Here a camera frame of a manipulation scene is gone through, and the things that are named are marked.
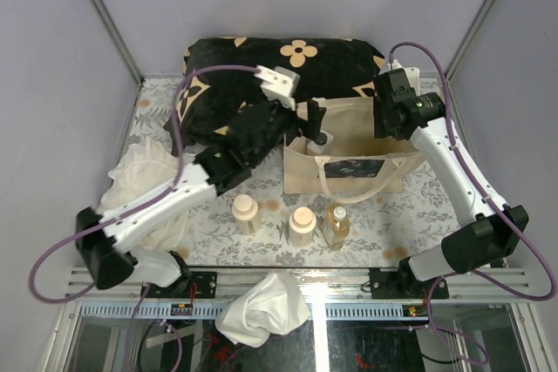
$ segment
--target crumpled cloth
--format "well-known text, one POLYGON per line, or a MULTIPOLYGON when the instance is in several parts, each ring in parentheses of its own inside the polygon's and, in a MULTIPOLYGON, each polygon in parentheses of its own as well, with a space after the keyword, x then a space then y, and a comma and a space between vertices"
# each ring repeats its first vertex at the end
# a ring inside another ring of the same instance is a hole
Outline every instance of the crumpled cloth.
MULTIPOLYGON (((184 154, 184 163, 192 156, 184 154)), ((155 139, 146 137, 145 143, 132 144, 120 162, 109 173, 111 188, 101 198, 99 213, 135 200, 161 183, 174 177, 178 160, 155 139)), ((140 245, 149 250, 169 251, 178 247, 187 229, 188 210, 161 223, 147 235, 140 245)))
POLYGON ((309 318, 296 279, 276 271, 223 310, 215 326, 232 343, 259 348, 270 333, 287 335, 309 318))

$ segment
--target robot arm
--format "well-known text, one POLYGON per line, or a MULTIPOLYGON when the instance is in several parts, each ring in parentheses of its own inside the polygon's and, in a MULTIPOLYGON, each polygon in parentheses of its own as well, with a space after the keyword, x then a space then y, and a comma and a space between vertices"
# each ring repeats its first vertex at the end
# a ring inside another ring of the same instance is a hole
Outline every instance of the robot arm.
MULTIPOLYGON (((436 93, 418 96, 402 68, 380 75, 374 83, 375 136, 408 139, 424 154, 446 190, 460 226, 440 245, 402 260, 399 279, 410 287, 413 281, 428 281, 451 272, 464 274, 510 255, 519 238, 485 202, 455 157, 440 97, 436 93)), ((457 136, 456 141, 475 178, 487 186, 493 202, 523 231, 528 222, 526 211, 522 206, 511 208, 489 185, 457 136)))
POLYGON ((171 294, 184 292, 190 279, 184 260, 175 252, 146 250, 138 246, 140 241, 161 222, 248 179, 251 169, 263 161, 283 136, 288 143, 299 135, 317 139, 325 109, 309 101, 308 120, 297 117, 293 93, 298 76, 281 68, 275 71, 258 68, 260 71, 255 75, 262 80, 261 88, 268 100, 243 108, 229 125, 228 135, 222 142, 196 155, 194 163, 184 167, 178 182, 169 181, 103 215, 91 208, 78 214, 78 231, 106 220, 118 220, 76 240, 98 289, 108 289, 130 279, 170 287, 171 294), (166 190, 169 193, 156 205, 143 207, 119 220, 121 214, 147 205, 166 190))

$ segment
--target bottle cap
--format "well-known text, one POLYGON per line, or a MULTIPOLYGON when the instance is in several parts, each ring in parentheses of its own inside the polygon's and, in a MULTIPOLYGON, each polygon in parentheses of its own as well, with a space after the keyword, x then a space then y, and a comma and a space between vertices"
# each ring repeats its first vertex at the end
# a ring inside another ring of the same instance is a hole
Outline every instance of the bottle cap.
POLYGON ((293 223, 298 228, 309 227, 312 224, 313 219, 314 213, 306 206, 296 209, 293 213, 293 223))
POLYGON ((333 218, 335 221, 343 221, 347 216, 347 210, 342 206, 336 206, 333 210, 333 218))
POLYGON ((241 215, 247 215, 254 208, 254 200, 248 195, 238 195, 233 203, 233 208, 241 215))

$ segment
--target black pillow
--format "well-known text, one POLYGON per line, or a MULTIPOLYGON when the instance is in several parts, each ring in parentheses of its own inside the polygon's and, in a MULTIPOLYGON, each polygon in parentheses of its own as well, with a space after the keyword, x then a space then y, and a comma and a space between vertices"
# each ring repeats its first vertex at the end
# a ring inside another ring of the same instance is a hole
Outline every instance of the black pillow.
MULTIPOLYGON (((372 80, 384 56, 357 39, 247 38, 201 39, 184 55, 184 74, 217 64, 242 64, 295 71, 297 102, 310 98, 373 96, 372 80)), ((231 118, 245 105, 266 100, 261 80, 245 71, 216 71, 194 78, 177 106, 183 145, 210 145, 226 135, 231 118)), ((165 130, 171 132, 170 119, 165 130)), ((173 139, 172 154, 178 150, 173 139)))

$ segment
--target canvas tote bag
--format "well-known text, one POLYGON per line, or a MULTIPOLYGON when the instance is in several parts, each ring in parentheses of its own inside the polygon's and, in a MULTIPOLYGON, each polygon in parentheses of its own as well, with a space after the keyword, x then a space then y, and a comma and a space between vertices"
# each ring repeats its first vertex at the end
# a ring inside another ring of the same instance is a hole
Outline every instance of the canvas tote bag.
MULTIPOLYGON (((316 100, 327 109, 322 130, 333 136, 330 155, 306 155, 309 141, 304 137, 285 146, 284 192, 325 193, 341 204, 358 203, 379 192, 402 192, 403 177, 425 159, 410 141, 374 138, 372 98, 316 100)), ((300 104, 299 117, 306 119, 307 114, 306 104, 300 104)))

